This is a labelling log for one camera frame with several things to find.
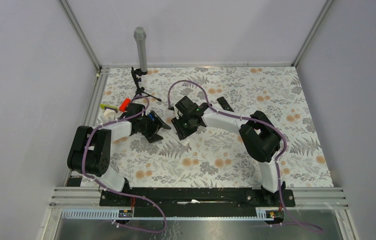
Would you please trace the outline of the black remote control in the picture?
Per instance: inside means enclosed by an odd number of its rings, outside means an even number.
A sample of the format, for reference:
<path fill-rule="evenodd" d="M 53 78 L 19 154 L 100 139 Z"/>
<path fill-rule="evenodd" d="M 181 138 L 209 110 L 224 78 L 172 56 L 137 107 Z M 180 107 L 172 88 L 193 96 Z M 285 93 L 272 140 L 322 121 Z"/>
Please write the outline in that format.
<path fill-rule="evenodd" d="M 229 111 L 229 112 L 234 112 L 233 108 L 230 106 L 228 101 L 226 100 L 225 97 L 221 96 L 217 99 L 217 102 L 220 104 L 223 110 Z"/>

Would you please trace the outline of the white AC remote control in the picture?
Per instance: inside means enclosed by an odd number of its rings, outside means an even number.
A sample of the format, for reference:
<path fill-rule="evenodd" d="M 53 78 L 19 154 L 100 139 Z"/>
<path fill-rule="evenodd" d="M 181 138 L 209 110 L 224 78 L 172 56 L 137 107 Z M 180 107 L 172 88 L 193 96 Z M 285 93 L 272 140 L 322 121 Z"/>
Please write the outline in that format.
<path fill-rule="evenodd" d="M 170 130 L 168 132 L 169 136 L 171 136 L 174 140 L 178 141 L 180 144 L 186 146 L 189 142 L 190 142 L 190 139 L 189 138 L 185 138 L 185 139 L 179 139 L 178 135 L 177 135 L 177 132 L 175 130 Z"/>

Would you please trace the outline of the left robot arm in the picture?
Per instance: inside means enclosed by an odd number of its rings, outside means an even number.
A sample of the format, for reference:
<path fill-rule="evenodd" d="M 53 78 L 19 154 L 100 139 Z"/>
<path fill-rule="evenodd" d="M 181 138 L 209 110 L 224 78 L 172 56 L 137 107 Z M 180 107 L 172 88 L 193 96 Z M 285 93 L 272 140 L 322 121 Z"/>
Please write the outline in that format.
<path fill-rule="evenodd" d="M 145 110 L 142 104 L 130 103 L 121 119 L 106 123 L 99 129 L 79 126 L 67 159 L 70 170 L 99 181 L 99 185 L 107 190 L 113 190 L 111 198 L 120 206 L 130 201 L 131 193 L 124 188 L 126 179 L 110 167 L 111 143 L 135 134 L 141 134 L 149 143 L 154 143 L 163 139 L 158 135 L 160 129 L 171 129 L 154 111 L 145 114 Z"/>

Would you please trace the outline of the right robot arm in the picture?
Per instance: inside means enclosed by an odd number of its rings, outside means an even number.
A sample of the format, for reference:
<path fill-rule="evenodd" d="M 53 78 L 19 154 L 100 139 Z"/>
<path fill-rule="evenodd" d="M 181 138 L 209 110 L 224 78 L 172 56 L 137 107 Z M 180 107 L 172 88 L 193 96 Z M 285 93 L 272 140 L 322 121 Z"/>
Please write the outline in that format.
<path fill-rule="evenodd" d="M 282 200 L 273 159 L 274 154 L 280 150 L 282 137 L 263 112 L 256 111 L 250 117 L 239 116 L 231 111 L 212 108 L 206 102 L 198 105 L 187 96 L 170 109 L 176 113 L 172 124 L 180 140 L 194 134 L 200 126 L 239 134 L 247 153 L 259 164 L 264 189 L 263 201 L 269 206 L 275 206 Z"/>

